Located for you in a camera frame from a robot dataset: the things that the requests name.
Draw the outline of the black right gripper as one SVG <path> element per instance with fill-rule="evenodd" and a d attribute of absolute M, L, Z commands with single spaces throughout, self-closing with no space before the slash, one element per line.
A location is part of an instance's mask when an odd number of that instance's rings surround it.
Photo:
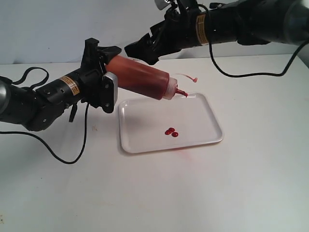
<path fill-rule="evenodd" d="M 172 4 L 164 20 L 150 28 L 138 41 L 125 46 L 125 53 L 154 65 L 161 52 L 179 52 L 185 48 L 206 45 L 206 19 L 208 9 L 202 4 Z"/>

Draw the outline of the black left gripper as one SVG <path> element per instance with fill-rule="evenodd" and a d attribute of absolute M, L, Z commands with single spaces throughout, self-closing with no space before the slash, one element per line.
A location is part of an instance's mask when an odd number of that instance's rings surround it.
<path fill-rule="evenodd" d="M 118 46 L 98 46 L 99 41 L 85 40 L 84 53 L 80 68 L 58 79 L 60 97 L 57 103 L 69 106 L 78 101 L 91 106 L 102 107 L 105 113 L 112 113 L 118 99 L 118 77 L 107 72 L 103 75 L 100 60 L 104 64 L 122 52 Z"/>

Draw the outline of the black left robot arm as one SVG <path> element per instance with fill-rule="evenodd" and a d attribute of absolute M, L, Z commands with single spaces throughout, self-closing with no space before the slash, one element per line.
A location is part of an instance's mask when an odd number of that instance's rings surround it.
<path fill-rule="evenodd" d="M 27 75 L 35 70 L 28 68 L 20 80 L 0 78 L 0 120 L 24 126 L 29 131 L 47 129 L 64 111 L 71 109 L 73 122 L 78 102 L 102 108 L 111 114 L 118 97 L 118 78 L 105 66 L 121 53 L 117 46 L 101 47 L 99 41 L 85 41 L 81 66 L 52 81 L 45 78 L 29 87 L 19 87 Z"/>

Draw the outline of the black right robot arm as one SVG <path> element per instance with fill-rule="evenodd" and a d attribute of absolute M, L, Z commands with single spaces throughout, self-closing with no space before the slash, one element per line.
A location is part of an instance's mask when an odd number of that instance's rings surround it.
<path fill-rule="evenodd" d="M 300 45 L 309 38 L 306 0 L 212 2 L 206 11 L 195 0 L 158 0 L 156 5 L 166 11 L 164 20 L 125 47 L 129 57 L 150 65 L 162 56 L 207 44 Z"/>

